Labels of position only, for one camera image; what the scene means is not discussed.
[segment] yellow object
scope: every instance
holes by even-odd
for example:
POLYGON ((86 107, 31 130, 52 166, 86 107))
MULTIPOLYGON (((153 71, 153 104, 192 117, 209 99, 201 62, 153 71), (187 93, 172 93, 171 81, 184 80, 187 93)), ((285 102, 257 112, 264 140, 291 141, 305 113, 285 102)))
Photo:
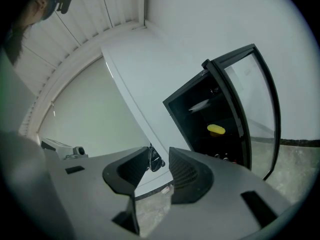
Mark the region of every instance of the yellow object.
POLYGON ((210 124, 208 125, 207 129, 210 131, 210 132, 213 132, 213 133, 216 133, 216 134, 225 134, 226 132, 226 129, 219 126, 219 125, 216 125, 216 124, 210 124))

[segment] glass door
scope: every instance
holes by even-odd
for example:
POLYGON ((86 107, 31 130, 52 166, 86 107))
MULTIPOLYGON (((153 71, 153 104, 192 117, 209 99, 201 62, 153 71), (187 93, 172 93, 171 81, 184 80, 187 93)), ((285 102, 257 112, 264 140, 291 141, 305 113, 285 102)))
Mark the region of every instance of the glass door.
POLYGON ((242 125, 250 168, 266 180, 277 162, 281 135, 280 105, 267 64, 251 44, 206 60, 202 66, 223 81, 221 89, 229 95, 233 116, 242 125))

